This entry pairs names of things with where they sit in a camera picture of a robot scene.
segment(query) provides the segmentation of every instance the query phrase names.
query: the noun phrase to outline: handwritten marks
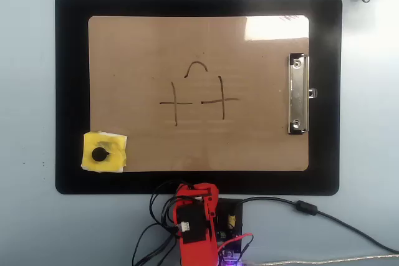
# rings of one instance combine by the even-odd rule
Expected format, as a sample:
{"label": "handwritten marks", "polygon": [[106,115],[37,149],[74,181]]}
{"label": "handwritten marks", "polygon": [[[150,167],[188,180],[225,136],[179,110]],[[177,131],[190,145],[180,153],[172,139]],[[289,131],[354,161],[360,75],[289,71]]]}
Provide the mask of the handwritten marks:
{"label": "handwritten marks", "polygon": [[173,104],[174,108],[175,108],[175,126],[177,126],[177,105],[187,105],[187,104],[192,104],[190,102],[177,102],[177,96],[176,96],[176,88],[175,88],[175,84],[172,83],[172,89],[173,89],[173,102],[160,102],[160,104]]}
{"label": "handwritten marks", "polygon": [[[202,62],[196,60],[196,61],[194,61],[194,62],[192,62],[192,63],[190,64],[190,66],[188,67],[187,73],[186,73],[186,75],[184,76],[184,78],[187,78],[187,77],[188,77],[188,74],[190,73],[190,69],[191,69],[191,67],[192,67],[194,64],[199,64],[199,65],[203,66],[203,68],[205,69],[205,71],[208,72],[207,66],[206,66],[204,63],[202,63]],[[224,120],[225,117],[226,117],[225,102],[226,102],[226,101],[239,101],[239,98],[225,98],[225,97],[224,97],[224,88],[223,88],[223,79],[222,79],[221,76],[218,76],[218,78],[219,78],[219,82],[220,82],[221,99],[211,100],[211,101],[201,101],[201,104],[212,104],[212,103],[219,103],[219,102],[221,102],[221,103],[222,103],[222,120]],[[172,82],[171,85],[172,85],[172,89],[173,89],[173,102],[160,102],[160,104],[173,104],[174,109],[175,109],[175,126],[177,126],[177,125],[178,125],[177,105],[189,105],[189,104],[193,104],[193,103],[191,103],[191,102],[177,102],[175,84]]]}

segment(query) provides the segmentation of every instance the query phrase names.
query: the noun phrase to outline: yellow foam pad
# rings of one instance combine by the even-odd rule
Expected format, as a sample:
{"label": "yellow foam pad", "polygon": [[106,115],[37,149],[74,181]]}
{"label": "yellow foam pad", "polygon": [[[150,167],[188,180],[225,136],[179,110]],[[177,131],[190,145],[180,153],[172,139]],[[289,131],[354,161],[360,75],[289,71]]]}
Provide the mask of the yellow foam pad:
{"label": "yellow foam pad", "polygon": [[[84,135],[82,168],[87,171],[121,173],[126,166],[127,137],[106,132],[88,132]],[[104,148],[109,155],[104,161],[92,157],[94,149]]]}

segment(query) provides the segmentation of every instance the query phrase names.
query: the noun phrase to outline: clipboard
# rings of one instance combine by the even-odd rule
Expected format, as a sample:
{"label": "clipboard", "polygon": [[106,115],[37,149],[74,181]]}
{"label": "clipboard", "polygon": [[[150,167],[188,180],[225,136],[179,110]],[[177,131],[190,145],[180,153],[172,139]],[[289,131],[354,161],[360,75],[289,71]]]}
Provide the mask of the clipboard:
{"label": "clipboard", "polygon": [[[56,0],[57,189],[141,193],[183,178],[225,193],[336,192],[342,9],[324,1],[335,15],[321,0]],[[72,44],[73,82],[59,60]],[[122,174],[75,165],[87,131],[128,136]]]}

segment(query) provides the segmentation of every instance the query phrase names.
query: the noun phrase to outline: metal clip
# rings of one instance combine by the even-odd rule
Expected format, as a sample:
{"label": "metal clip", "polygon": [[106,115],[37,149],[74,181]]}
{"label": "metal clip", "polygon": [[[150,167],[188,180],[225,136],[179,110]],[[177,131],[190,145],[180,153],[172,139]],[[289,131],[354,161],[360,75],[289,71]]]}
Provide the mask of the metal clip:
{"label": "metal clip", "polygon": [[309,99],[317,96],[309,89],[309,56],[291,53],[289,56],[288,133],[303,134],[309,130]]}

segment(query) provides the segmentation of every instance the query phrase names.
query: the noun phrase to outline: blue table surface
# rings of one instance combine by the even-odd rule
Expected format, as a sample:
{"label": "blue table surface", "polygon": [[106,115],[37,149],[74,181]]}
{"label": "blue table surface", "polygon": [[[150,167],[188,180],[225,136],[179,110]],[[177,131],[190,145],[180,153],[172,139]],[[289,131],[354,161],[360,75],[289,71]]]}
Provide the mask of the blue table surface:
{"label": "blue table surface", "polygon": [[[340,190],[286,198],[312,202],[399,249],[399,0],[342,2]],[[54,0],[0,0],[0,66],[0,265],[130,265],[150,223],[149,197],[55,190]],[[155,230],[139,255],[159,242]],[[255,233],[245,255],[255,262],[385,254],[322,217],[273,202],[246,204],[244,231]],[[165,265],[179,265],[177,250]]]}

